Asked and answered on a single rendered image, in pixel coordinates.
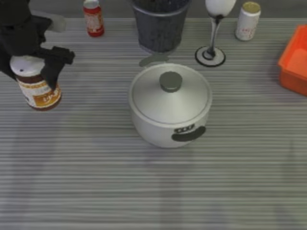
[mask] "gray wood grain tabletop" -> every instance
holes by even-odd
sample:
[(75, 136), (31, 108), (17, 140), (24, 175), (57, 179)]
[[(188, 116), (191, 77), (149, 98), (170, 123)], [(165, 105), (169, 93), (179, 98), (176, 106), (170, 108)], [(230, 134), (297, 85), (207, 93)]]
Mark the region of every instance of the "gray wood grain tabletop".
[(0, 74), (0, 230), (307, 229), (307, 98), (282, 88), (278, 58), (304, 19), (262, 19), (255, 39), (225, 20), (216, 69), (200, 66), (210, 22), (188, 19), (172, 63), (201, 72), (213, 89), (208, 133), (165, 150), (130, 121), (127, 91), (148, 54), (133, 19), (106, 20), (90, 38), (83, 19), (46, 47), (76, 53), (60, 77), (63, 100), (32, 111)]

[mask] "red plastic bin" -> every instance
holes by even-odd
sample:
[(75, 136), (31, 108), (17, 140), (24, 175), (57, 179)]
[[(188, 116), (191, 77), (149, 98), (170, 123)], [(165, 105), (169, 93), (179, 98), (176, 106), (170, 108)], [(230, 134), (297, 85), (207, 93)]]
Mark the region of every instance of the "red plastic bin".
[(307, 25), (297, 27), (278, 65), (281, 85), (307, 96)]

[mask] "can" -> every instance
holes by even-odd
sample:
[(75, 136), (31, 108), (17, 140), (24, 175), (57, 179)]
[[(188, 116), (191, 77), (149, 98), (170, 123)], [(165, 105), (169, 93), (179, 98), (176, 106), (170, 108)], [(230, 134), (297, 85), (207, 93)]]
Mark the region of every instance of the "can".
[(57, 84), (56, 89), (52, 90), (41, 76), (45, 66), (43, 59), (32, 56), (12, 57), (10, 66), (31, 108), (48, 111), (60, 103), (62, 92), (59, 85)]
[(91, 37), (102, 36), (105, 33), (105, 27), (99, 0), (85, 0), (83, 11), (88, 34)]
[(245, 2), (241, 8), (236, 28), (236, 37), (241, 41), (253, 39), (261, 15), (261, 6), (252, 1)]

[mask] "jar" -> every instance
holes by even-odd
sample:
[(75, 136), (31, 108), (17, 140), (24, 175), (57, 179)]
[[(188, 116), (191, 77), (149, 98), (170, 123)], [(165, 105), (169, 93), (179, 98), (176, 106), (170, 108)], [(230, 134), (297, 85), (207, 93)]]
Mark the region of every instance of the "jar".
[(31, 56), (12, 57), (10, 65), (31, 108), (48, 111), (60, 103), (62, 93), (59, 85), (57, 84), (56, 89), (52, 90), (41, 76), (45, 66), (43, 59)]

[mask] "black robotic arm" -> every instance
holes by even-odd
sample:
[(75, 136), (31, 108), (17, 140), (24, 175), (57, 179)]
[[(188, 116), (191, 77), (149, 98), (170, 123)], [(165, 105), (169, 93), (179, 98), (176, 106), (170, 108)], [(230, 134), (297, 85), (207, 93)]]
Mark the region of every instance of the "black robotic arm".
[(34, 56), (45, 60), (42, 77), (56, 88), (65, 64), (72, 64), (75, 54), (68, 49), (41, 47), (46, 42), (45, 32), (52, 20), (34, 16), (29, 9), (30, 0), (0, 0), (0, 71), (15, 78), (10, 68), (12, 56)]

